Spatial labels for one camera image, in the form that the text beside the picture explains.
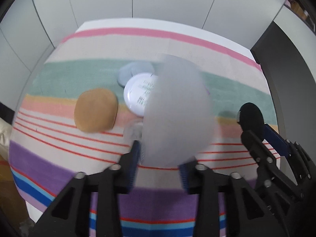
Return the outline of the cream padded chair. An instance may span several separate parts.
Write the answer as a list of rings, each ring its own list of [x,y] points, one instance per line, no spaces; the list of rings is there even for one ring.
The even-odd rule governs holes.
[[[12,125],[0,118],[0,153],[6,161],[8,161],[8,149],[11,133]]]

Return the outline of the tan round powder puff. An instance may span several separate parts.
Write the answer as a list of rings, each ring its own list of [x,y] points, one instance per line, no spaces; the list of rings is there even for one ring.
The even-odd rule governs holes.
[[[118,99],[109,89],[96,88],[82,93],[74,109],[76,127],[85,133],[97,133],[113,128],[118,111]]]

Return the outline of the white table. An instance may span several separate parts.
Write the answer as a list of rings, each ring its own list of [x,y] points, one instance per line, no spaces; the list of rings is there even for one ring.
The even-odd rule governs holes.
[[[167,38],[198,45],[204,48],[227,54],[259,71],[257,64],[247,48],[227,38],[189,25],[164,20],[143,18],[114,18],[92,20],[83,23],[70,38],[122,34]]]

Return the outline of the striped colourful blanket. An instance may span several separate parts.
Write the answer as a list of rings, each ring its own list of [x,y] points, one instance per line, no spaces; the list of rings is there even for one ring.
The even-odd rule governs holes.
[[[200,67],[217,120],[213,140],[198,160],[219,173],[238,171],[254,180],[257,166],[240,141],[239,108],[256,104],[265,122],[277,127],[267,81],[252,58],[189,35],[141,28],[102,28],[65,38],[51,54],[17,112],[9,164],[29,215],[45,211],[76,172],[98,173],[130,150],[125,129],[141,121],[126,106],[118,71],[130,62],[159,66],[161,55],[185,58]],[[74,123],[74,108],[85,91],[105,88],[118,98],[112,129],[86,134]]]

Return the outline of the grey-blue round puff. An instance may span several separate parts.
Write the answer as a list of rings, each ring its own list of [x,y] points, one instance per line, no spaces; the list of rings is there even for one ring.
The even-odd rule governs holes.
[[[125,87],[127,82],[135,75],[141,73],[155,73],[154,66],[150,62],[136,61],[130,62],[121,67],[117,74],[117,82],[121,87]]]

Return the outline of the white round compact case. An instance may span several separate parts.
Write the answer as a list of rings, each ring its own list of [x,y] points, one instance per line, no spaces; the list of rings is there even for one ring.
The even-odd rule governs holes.
[[[133,76],[124,87],[125,105],[138,117],[144,116],[145,106],[156,80],[157,76],[154,74],[140,73]]]

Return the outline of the black round puff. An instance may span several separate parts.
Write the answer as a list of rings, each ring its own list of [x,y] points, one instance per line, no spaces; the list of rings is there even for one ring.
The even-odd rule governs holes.
[[[255,104],[248,102],[241,106],[237,123],[243,131],[252,131],[263,141],[265,123],[260,109]]]

